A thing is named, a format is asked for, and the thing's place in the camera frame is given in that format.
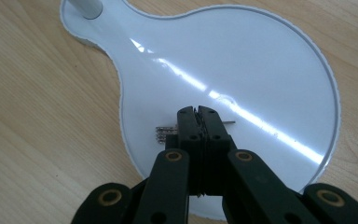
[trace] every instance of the wooden table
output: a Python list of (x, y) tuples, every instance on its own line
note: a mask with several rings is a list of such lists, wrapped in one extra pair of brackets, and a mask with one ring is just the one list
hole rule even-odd
[[(335, 72), (342, 106), (337, 150), (320, 181), (358, 200), (358, 0), (132, 3), (161, 15), (262, 7), (308, 34)], [(120, 135), (117, 71), (63, 29), (59, 8), (59, 0), (0, 0), (0, 223), (70, 223), (94, 188), (141, 181)]]

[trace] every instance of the white surface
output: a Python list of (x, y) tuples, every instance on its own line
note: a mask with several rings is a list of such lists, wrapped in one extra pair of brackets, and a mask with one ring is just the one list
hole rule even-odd
[[(188, 105), (215, 109), (238, 148), (257, 153), (291, 189), (321, 174), (340, 123), (337, 84), (319, 49), (290, 22), (244, 6), (177, 17), (144, 14), (120, 0), (84, 19), (62, 1), (65, 28), (103, 49), (121, 81), (121, 129), (139, 173), (157, 154), (155, 127)], [(225, 219), (221, 198), (190, 200), (190, 212)]]

